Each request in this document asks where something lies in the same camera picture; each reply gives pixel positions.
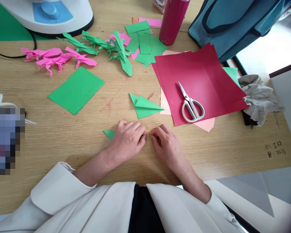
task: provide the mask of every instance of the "person's left hand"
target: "person's left hand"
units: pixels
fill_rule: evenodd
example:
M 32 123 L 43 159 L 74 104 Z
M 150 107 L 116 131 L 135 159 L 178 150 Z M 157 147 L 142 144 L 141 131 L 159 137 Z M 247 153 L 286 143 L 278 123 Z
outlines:
M 105 163 L 112 168 L 120 166 L 140 152 L 146 144 L 145 139 L 146 128 L 140 122 L 120 120 L 110 146 L 105 150 Z

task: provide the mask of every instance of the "scissors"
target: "scissors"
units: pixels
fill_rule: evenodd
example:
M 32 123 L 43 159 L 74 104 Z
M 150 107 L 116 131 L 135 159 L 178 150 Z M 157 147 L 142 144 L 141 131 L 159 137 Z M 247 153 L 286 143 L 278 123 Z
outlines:
M 187 122 L 190 122 L 190 123 L 193 123 L 197 120 L 200 120 L 202 119 L 204 116 L 205 116 L 205 110 L 204 110 L 204 107 L 199 103 L 197 102 L 196 100 L 193 100 L 192 98 L 190 98 L 185 90 L 183 89 L 182 85 L 180 84 L 180 82 L 178 81 L 179 83 L 179 86 L 180 86 L 180 89 L 182 91 L 182 94 L 184 96 L 184 101 L 183 101 L 183 105 L 182 105 L 182 116 L 183 118 L 187 121 Z M 198 111 L 196 109 L 196 107 L 194 106 L 194 104 L 196 104 L 197 106 L 200 107 L 201 109 L 201 115 L 198 114 Z M 188 111 L 189 113 L 191 114 L 192 116 L 192 120 L 188 119 L 186 116 L 185 116 L 185 113 L 184 113 L 184 107 L 187 107 L 188 108 Z

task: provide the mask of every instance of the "white appliance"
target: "white appliance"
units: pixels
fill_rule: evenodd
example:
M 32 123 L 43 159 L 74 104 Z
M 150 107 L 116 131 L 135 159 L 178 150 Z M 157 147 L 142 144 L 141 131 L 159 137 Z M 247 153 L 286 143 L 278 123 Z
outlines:
M 49 37 L 72 36 L 87 31 L 94 22 L 94 15 L 88 0 L 0 0 L 25 28 Z

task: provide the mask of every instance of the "white jacket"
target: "white jacket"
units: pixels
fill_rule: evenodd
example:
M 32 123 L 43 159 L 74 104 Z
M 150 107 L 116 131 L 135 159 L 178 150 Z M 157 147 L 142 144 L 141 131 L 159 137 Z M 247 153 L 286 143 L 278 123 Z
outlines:
M 135 182 L 88 187 L 59 162 L 32 189 L 30 196 L 0 222 L 0 232 L 127 233 Z M 207 204 L 171 185 L 146 185 L 166 233 L 243 232 L 212 193 Z

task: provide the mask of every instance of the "hand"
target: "hand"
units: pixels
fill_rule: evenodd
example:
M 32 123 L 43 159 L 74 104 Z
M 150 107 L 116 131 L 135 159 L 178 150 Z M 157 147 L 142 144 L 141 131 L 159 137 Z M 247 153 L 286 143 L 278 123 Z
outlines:
M 140 122 L 120 120 L 110 146 L 105 150 L 105 163 L 112 168 L 120 166 L 140 152 L 146 144 L 145 139 L 146 128 Z
M 163 163 L 176 175 L 180 173 L 187 163 L 177 135 L 162 124 L 150 131 L 150 138 Z

